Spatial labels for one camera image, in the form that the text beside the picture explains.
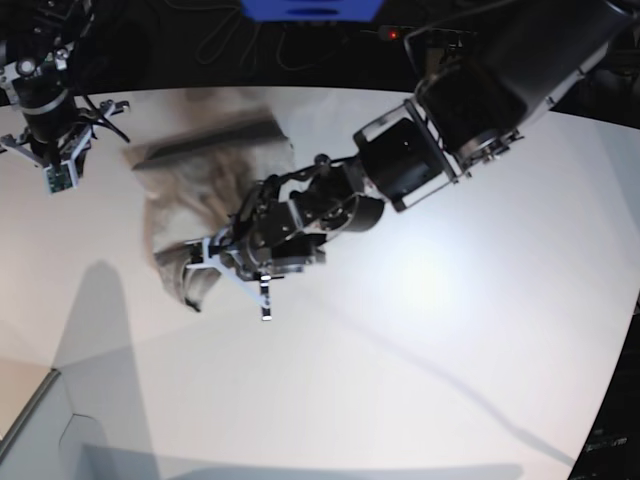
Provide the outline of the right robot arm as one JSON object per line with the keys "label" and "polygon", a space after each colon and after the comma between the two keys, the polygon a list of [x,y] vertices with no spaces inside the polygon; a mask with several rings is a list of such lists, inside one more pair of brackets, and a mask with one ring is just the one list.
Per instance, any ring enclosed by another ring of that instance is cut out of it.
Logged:
{"label": "right robot arm", "polygon": [[79,48],[95,20],[93,1],[1,3],[1,92],[26,123],[1,136],[1,152],[40,169],[51,194],[78,186],[97,128],[130,141],[111,121],[129,103],[95,104],[79,88]]}

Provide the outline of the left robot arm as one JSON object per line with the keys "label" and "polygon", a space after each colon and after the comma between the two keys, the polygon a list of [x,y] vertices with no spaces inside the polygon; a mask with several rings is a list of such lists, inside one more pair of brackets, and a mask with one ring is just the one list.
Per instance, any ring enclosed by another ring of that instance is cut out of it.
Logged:
{"label": "left robot arm", "polygon": [[423,74],[413,94],[354,134],[355,155],[254,184],[211,236],[190,241],[187,273],[240,286],[270,320],[270,283],[321,264],[325,245],[364,232],[386,207],[428,197],[521,137],[604,56],[639,16],[635,1],[515,1],[475,51]]}

